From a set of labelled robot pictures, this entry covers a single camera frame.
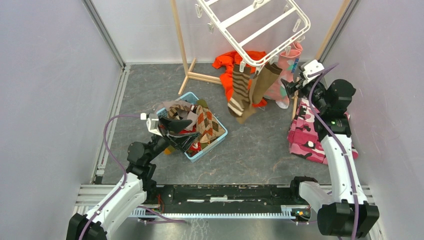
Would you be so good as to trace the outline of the brown beige striped sock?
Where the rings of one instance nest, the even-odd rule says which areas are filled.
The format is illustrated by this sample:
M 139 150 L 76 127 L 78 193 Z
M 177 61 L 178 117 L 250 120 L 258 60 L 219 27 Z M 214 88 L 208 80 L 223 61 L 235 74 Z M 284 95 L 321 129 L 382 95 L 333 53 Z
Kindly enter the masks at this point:
M 232 72 L 233 93 L 227 103 L 227 107 L 234 117 L 241 117 L 251 105 L 249 81 L 251 68 L 244 67 L 240 71 L 240 65 L 235 64 Z

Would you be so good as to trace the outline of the pink sock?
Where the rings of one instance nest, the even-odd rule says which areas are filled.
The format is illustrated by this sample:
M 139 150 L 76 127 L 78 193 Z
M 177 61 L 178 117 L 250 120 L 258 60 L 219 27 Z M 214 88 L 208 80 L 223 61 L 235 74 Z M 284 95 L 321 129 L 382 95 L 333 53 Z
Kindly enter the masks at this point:
M 293 74 L 299 63 L 300 56 L 303 51 L 301 43 L 294 42 L 290 45 L 290 51 L 287 53 L 283 51 L 279 55 L 278 66 L 282 69 L 281 76 L 286 74 Z
M 281 55 L 278 59 L 277 66 L 282 69 L 282 71 L 263 96 L 267 100 L 275 101 L 277 106 L 281 109 L 287 109 L 290 105 L 290 100 L 283 84 L 283 80 L 289 83 L 293 82 L 294 69 L 296 68 L 298 61 L 299 58 L 297 56 L 287 57 L 285 55 Z

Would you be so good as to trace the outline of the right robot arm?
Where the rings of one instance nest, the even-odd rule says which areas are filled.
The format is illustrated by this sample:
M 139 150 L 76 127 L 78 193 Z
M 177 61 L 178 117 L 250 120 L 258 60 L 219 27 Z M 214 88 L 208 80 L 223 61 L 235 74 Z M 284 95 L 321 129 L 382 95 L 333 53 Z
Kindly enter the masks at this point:
M 307 97 L 314 115 L 314 129 L 321 143 L 331 179 L 327 194 L 312 177 L 295 177 L 290 184 L 289 199 L 295 204 L 306 201 L 316 212 L 319 232 L 324 236 L 364 238 L 380 217 L 364 193 L 352 153 L 351 128 L 347 107 L 356 89 L 345 79 L 334 80 L 325 87 L 321 78 L 282 83 L 289 95 L 298 92 Z

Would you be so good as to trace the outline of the brown tan sock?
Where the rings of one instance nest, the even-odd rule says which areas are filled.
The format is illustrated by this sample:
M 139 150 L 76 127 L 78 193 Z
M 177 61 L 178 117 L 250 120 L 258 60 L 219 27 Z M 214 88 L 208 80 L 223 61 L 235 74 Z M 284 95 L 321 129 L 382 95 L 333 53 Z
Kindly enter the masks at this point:
M 266 63 L 262 70 L 255 75 L 252 86 L 252 102 L 259 104 L 266 91 L 278 79 L 282 69 L 276 63 Z
M 259 72 L 256 71 L 255 74 L 253 75 L 253 78 L 248 81 L 248 86 L 247 86 L 248 102 L 244 104 L 244 110 L 242 112 L 242 115 L 236 118 L 237 122 L 240 124 L 244 124 L 251 115 L 256 113 L 256 109 L 253 106 L 254 104 L 253 95 L 254 95 L 254 89 L 257 84 L 258 75 L 259 75 Z

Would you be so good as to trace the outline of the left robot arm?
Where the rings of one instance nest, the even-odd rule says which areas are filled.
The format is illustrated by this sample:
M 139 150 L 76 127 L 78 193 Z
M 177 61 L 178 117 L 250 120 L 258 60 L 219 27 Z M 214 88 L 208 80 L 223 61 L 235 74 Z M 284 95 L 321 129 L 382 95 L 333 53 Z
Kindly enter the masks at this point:
M 110 240 L 130 213 L 138 206 L 153 203 L 157 183 L 152 179 L 156 165 L 152 160 L 166 148 L 185 152 L 200 136 L 199 132 L 183 133 L 191 119 L 170 119 L 155 113 L 140 113 L 131 118 L 146 122 L 153 134 L 148 143 L 133 142 L 128 150 L 127 168 L 120 163 L 122 177 L 113 189 L 85 214 L 76 213 L 69 220 L 68 240 Z

